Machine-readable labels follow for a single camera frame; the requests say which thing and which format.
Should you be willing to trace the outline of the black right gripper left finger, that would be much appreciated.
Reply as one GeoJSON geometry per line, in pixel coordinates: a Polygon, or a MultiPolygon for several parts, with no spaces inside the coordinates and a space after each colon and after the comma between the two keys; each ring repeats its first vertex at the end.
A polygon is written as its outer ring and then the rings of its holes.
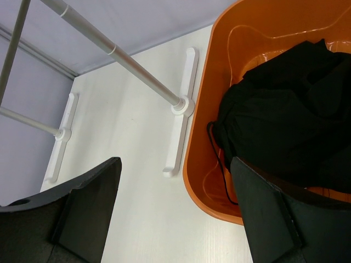
{"type": "Polygon", "coordinates": [[[101,262],[120,183],[112,157],[1,207],[1,262],[101,262]]]}

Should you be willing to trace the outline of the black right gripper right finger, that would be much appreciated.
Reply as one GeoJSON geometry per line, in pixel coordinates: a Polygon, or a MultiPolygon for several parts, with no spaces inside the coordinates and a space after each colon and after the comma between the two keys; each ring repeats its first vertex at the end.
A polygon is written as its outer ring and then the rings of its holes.
{"type": "Polygon", "coordinates": [[[230,166],[253,262],[350,262],[350,203],[230,166]]]}

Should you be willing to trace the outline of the black shorts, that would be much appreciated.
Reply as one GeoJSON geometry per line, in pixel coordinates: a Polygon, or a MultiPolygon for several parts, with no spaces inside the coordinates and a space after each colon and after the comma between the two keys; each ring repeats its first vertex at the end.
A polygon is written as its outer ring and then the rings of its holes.
{"type": "Polygon", "coordinates": [[[350,193],[350,54],[305,41],[247,71],[207,134],[222,173],[237,157],[300,187],[350,193]]]}

